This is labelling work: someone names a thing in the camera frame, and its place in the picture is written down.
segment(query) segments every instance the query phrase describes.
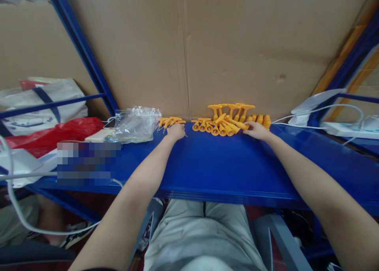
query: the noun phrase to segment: white bag with blue strap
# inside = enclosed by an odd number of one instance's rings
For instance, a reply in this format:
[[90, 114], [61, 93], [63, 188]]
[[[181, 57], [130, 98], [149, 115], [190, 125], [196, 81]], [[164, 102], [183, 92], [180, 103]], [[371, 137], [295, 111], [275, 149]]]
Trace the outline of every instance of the white bag with blue strap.
[[[43, 87], [16, 92], [15, 89], [1, 91], [0, 106], [12, 110], [84, 96], [73, 79], [62, 79]], [[85, 104], [85, 101], [81, 101], [2, 119], [1, 133], [3, 136], [30, 135], [34, 132], [53, 128], [59, 123], [87, 117], [88, 108]]]

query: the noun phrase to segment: cardboard backdrop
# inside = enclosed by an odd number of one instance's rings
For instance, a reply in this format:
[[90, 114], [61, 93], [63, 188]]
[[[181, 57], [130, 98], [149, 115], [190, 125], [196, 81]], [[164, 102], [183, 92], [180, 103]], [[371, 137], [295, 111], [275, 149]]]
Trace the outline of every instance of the cardboard backdrop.
[[[121, 109], [212, 116], [246, 103], [280, 118], [309, 97], [365, 0], [71, 0]], [[48, 2], [0, 7], [2, 87], [28, 75], [96, 90]], [[92, 104], [107, 115], [102, 102]]]

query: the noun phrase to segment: blue shelf surface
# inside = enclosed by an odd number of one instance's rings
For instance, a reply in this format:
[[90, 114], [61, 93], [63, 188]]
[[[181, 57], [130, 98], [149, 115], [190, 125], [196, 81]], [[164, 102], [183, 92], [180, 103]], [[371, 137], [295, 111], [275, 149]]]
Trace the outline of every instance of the blue shelf surface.
[[[266, 143], [244, 134], [214, 137], [194, 132], [190, 124], [186, 132], [188, 138], [173, 147], [157, 197], [307, 208]], [[370, 214], [379, 215], [378, 163], [310, 129], [272, 125], [271, 132], [323, 168]], [[155, 132], [151, 142], [124, 145], [111, 177], [126, 182], [163, 137], [162, 131]], [[55, 181], [44, 177], [33, 185], [112, 194], [120, 191], [113, 182], [60, 186]]]

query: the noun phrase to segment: white charging cable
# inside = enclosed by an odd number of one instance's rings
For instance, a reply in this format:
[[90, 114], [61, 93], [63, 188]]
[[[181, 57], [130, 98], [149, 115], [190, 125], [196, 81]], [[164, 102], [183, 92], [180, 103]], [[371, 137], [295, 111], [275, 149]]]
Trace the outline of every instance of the white charging cable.
[[[7, 155], [7, 158], [9, 160], [9, 176], [7, 175], [6, 177], [0, 177], [0, 180], [7, 180], [8, 182], [8, 195], [9, 195], [9, 199], [11, 200], [11, 203], [13, 204], [13, 207], [15, 208], [15, 211], [17, 213], [17, 216], [19, 217], [19, 220], [20, 222], [22, 223], [22, 225], [30, 230], [30, 231], [33, 231], [33, 232], [36, 232], [36, 233], [42, 233], [42, 234], [49, 234], [49, 235], [72, 235], [72, 234], [75, 234], [75, 233], [81, 233], [83, 231], [86, 231], [86, 230], [90, 230], [92, 229], [93, 227], [97, 226], [98, 224], [100, 224], [101, 221], [89, 226], [89, 227], [86, 227], [84, 229], [81, 229], [81, 230], [77, 230], [77, 231], [67, 231], [67, 232], [64, 232], [64, 231], [48, 231], [48, 230], [41, 230], [39, 228], [36, 228], [36, 227], [33, 227], [32, 225], [30, 225], [24, 215], [23, 215], [23, 212], [20, 208], [20, 205], [17, 201], [17, 198], [15, 196], [15, 191], [13, 189], [13, 177], [16, 177], [17, 178], [21, 178], [22, 174], [19, 174], [19, 175], [14, 175], [13, 174], [13, 171], [14, 171], [14, 162], [13, 162], [13, 157], [12, 157], [12, 154], [11, 154], [11, 149], [9, 148], [6, 140], [0, 135], [0, 140], [3, 144], [3, 147], [4, 147], [4, 151]], [[26, 173], [26, 174], [23, 174], [23, 176], [27, 176], [27, 175], [30, 175], [30, 174], [33, 174], [33, 173]], [[36, 176], [36, 174], [38, 174], [38, 176], [44, 176], [44, 175], [49, 175], [50, 173], [34, 173], [34, 176]], [[121, 188], [122, 188], [122, 183], [116, 179], [113, 179], [114, 182], [118, 183]]]
[[[294, 117], [294, 116], [299, 116], [299, 115], [306, 115], [306, 114], [309, 114], [309, 113], [312, 113], [312, 112], [317, 112], [317, 111], [320, 111], [322, 109], [330, 108], [330, 107], [335, 107], [335, 106], [350, 107], [350, 108], [354, 108], [355, 110], [358, 111], [358, 113], [359, 113], [359, 119], [357, 120], [357, 123], [359, 124], [359, 132], [358, 132], [358, 135], [359, 135], [360, 132], [362, 131], [362, 127], [363, 127], [363, 123], [364, 123], [364, 120], [363, 120], [364, 114], [363, 114], [363, 111], [359, 107], [356, 107], [356, 106], [350, 105], [350, 104], [332, 104], [332, 105], [321, 107], [319, 109], [308, 111], [308, 112], [305, 112], [305, 113], [298, 113], [298, 114], [289, 115], [289, 116], [280, 118], [280, 119], [278, 119], [278, 120], [276, 120], [276, 121], [274, 121], [272, 123], [273, 124], [282, 124], [282, 125], [287, 125], [287, 126], [292, 126], [292, 127], [299, 127], [299, 128], [323, 129], [323, 128], [320, 128], [320, 127], [297, 126], [297, 125], [292, 125], [292, 124], [287, 124], [287, 123], [278, 123], [278, 122], [281, 121], [281, 120], [283, 120], [283, 119], [289, 118], [289, 117]], [[348, 140], [347, 142], [344, 142], [342, 145], [346, 145], [346, 144], [350, 143], [355, 138], [357, 138], [357, 136], [352, 137], [350, 140]]]

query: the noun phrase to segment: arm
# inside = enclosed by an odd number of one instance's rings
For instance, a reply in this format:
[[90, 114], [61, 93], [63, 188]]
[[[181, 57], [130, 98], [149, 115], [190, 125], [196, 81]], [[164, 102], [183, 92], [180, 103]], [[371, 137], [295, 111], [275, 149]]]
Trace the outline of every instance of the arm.
[[117, 195], [69, 271], [95, 267], [126, 270], [147, 207], [157, 192], [171, 149], [185, 136], [175, 124], [141, 162]]
[[244, 131], [275, 152], [297, 192], [316, 214], [344, 270], [379, 270], [378, 223], [324, 170], [262, 125]]

